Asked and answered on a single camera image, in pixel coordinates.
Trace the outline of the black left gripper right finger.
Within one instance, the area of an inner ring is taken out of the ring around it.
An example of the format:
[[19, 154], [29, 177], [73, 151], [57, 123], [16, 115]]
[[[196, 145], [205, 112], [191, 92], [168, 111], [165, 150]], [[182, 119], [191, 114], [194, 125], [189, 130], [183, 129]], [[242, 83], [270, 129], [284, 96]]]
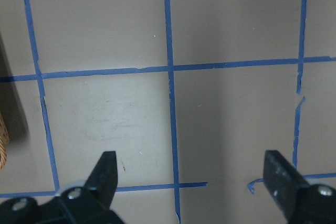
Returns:
[[263, 182], [286, 219], [292, 218], [297, 198], [310, 184], [277, 150], [266, 150]]

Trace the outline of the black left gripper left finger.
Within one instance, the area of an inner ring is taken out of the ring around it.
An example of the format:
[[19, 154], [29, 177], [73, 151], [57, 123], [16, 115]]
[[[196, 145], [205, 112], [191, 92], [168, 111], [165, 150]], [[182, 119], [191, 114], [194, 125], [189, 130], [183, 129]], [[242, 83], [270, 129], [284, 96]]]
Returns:
[[102, 153], [84, 184], [93, 197], [109, 209], [117, 189], [117, 155], [115, 151]]

